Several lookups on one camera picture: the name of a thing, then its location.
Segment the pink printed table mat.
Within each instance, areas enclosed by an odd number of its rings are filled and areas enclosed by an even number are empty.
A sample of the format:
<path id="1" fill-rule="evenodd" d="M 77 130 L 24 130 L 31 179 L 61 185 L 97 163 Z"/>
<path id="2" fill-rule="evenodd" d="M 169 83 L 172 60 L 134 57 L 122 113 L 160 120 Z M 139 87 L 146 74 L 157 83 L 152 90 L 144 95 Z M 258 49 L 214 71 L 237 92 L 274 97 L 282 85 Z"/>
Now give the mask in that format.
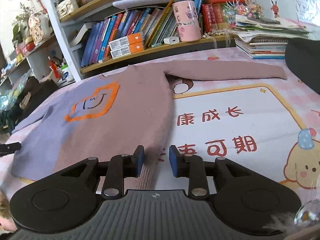
<path id="1" fill-rule="evenodd" d="M 205 161 L 224 157 L 239 163 L 289 187 L 303 203 L 319 197 L 319 95 L 285 62 L 264 63 L 236 53 L 235 48 L 214 49 L 145 63 L 246 61 L 279 66 L 287 78 L 195 81 L 168 76 L 174 106 L 171 128 L 155 166 L 154 185 L 143 190 L 187 187 L 185 179 L 172 175 L 168 154 L 175 145 L 181 154 L 196 154 Z M 90 78 L 58 90 L 33 113 Z M 22 144 L 34 128 L 31 124 L 15 129 L 10 140 Z M 35 181 L 13 176 L 13 159 L 9 155 L 1 160 L 1 194 L 7 198 Z"/>

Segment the pink and purple sweater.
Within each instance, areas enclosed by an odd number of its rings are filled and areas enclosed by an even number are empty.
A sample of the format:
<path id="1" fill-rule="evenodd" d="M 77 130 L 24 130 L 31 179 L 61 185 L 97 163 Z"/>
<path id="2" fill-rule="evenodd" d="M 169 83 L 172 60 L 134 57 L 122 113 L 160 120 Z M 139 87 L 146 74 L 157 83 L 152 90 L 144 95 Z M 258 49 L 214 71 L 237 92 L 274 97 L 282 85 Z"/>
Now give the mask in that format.
<path id="1" fill-rule="evenodd" d="M 11 174 L 36 181 L 86 158 L 108 161 L 142 145 L 146 162 L 139 177 L 130 177 L 129 187 L 152 188 L 174 111 L 168 76 L 195 81 L 287 78 L 279 66 L 216 60 L 131 65 L 117 74 L 97 75 L 18 124 L 17 130 L 35 128 L 15 153 Z"/>

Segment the colourful bead decoration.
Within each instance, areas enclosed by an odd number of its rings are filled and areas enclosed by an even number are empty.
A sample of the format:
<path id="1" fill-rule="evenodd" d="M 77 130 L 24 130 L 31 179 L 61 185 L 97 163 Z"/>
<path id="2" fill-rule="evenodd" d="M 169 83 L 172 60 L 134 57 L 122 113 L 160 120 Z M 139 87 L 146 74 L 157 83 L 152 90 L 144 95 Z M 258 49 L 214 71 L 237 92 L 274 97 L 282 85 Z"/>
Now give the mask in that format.
<path id="1" fill-rule="evenodd" d="M 227 2 L 221 5 L 223 16 L 229 20 L 235 22 L 235 16 L 246 16 L 249 18 L 261 18 L 263 17 L 262 7 L 255 0 L 246 0 L 241 2 Z"/>

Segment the orange white box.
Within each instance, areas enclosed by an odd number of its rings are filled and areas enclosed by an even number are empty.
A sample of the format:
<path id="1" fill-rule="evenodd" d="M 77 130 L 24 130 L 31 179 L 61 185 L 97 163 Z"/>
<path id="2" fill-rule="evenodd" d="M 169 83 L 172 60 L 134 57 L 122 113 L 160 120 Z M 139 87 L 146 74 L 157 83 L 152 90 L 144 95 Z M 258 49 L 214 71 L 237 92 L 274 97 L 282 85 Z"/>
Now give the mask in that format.
<path id="1" fill-rule="evenodd" d="M 144 46 L 143 42 L 139 42 L 139 43 L 130 44 L 127 46 L 123 46 L 121 48 L 111 50 L 111 56 L 113 59 L 117 59 L 122 56 L 141 52 L 144 49 L 145 49 L 145 46 Z"/>
<path id="2" fill-rule="evenodd" d="M 144 34 L 142 32 L 138 32 L 113 40 L 109 42 L 108 45 L 111 50 L 115 50 L 142 41 L 144 41 Z"/>

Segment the upper orange white box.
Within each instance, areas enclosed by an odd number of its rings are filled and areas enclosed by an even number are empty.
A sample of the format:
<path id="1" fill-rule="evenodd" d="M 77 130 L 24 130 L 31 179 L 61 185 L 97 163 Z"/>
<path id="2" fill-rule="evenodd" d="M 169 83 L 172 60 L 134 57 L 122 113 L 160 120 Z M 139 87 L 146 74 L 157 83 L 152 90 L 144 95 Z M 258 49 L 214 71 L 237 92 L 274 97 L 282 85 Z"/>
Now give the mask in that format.
<path id="1" fill-rule="evenodd" d="M 113 40 L 109 42 L 108 45 L 111 50 L 115 50 L 142 41 L 144 41 L 144 34 L 142 32 L 138 32 Z"/>

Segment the stack of notebooks and papers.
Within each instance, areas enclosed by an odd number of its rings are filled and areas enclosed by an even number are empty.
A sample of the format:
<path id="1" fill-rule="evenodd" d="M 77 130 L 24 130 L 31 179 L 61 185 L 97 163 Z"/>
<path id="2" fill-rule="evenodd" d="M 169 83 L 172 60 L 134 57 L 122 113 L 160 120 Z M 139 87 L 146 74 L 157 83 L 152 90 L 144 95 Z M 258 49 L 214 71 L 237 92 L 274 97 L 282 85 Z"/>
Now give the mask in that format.
<path id="1" fill-rule="evenodd" d="M 283 18 L 235 16 L 235 45 L 252 59 L 283 59 L 289 40 L 309 38 L 307 27 Z"/>

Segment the pink cartoon cylinder container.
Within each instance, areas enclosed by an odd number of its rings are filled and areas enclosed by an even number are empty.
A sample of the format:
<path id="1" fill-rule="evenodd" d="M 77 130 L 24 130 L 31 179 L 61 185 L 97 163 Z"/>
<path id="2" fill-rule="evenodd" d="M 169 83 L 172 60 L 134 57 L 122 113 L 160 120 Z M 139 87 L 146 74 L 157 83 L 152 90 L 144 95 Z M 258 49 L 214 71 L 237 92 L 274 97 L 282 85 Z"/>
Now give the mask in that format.
<path id="1" fill-rule="evenodd" d="M 194 42 L 201 39 L 201 30 L 195 4 L 191 0 L 175 2 L 172 4 L 180 40 Z"/>

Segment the white power adapter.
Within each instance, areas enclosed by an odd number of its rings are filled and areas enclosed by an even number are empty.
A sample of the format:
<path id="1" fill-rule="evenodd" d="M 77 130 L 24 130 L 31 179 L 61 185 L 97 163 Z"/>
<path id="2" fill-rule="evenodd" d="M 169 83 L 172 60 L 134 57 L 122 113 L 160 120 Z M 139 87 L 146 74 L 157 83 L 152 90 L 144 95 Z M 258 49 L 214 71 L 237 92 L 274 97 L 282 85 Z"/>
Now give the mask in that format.
<path id="1" fill-rule="evenodd" d="M 170 36 L 170 37 L 164 38 L 163 42 L 164 44 L 173 45 L 173 44 L 179 43 L 180 39 L 177 36 Z"/>

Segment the row of colourful books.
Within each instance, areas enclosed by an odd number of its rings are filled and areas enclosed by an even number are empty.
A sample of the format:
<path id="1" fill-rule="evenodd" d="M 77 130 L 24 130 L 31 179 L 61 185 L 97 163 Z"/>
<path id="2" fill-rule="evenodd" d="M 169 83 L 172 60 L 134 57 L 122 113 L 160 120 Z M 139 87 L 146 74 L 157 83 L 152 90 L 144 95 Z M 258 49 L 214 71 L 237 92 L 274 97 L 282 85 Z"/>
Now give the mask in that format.
<path id="1" fill-rule="evenodd" d="M 88 36 L 80 67 L 84 68 L 112 58 L 108 43 L 130 34 L 142 32 L 145 48 L 161 45 L 164 38 L 170 36 L 180 38 L 173 3 L 175 1 L 170 0 L 168 3 L 130 8 L 103 21 L 85 23 L 79 31 L 80 36 Z M 195 2 L 194 4 L 198 16 L 200 7 Z"/>

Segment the lower orange white box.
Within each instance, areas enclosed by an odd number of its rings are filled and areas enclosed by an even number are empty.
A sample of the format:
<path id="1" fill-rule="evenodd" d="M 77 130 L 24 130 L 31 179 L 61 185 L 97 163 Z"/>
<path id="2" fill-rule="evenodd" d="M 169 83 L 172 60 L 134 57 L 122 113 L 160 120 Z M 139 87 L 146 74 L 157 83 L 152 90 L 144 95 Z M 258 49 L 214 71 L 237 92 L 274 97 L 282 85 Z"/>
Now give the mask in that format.
<path id="1" fill-rule="evenodd" d="M 127 46 L 123 46 L 121 48 L 111 50 L 111 56 L 113 59 L 117 59 L 122 56 L 141 52 L 144 49 L 145 49 L 145 46 L 144 46 L 143 42 L 139 42 L 139 43 L 130 44 Z"/>

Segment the white side shelf unit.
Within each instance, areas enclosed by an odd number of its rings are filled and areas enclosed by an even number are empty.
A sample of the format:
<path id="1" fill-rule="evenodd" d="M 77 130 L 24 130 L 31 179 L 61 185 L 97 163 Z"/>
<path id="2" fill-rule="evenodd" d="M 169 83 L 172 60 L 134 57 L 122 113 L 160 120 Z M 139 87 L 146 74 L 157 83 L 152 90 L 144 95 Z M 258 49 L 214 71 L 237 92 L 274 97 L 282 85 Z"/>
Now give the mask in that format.
<path id="1" fill-rule="evenodd" d="M 67 63 L 49 17 L 43 12 L 28 14 L 23 21 L 17 21 L 12 32 L 15 50 L 1 70 L 1 95 L 18 86 L 27 72 L 39 81 L 47 77 L 52 71 L 49 60 L 58 67 Z"/>

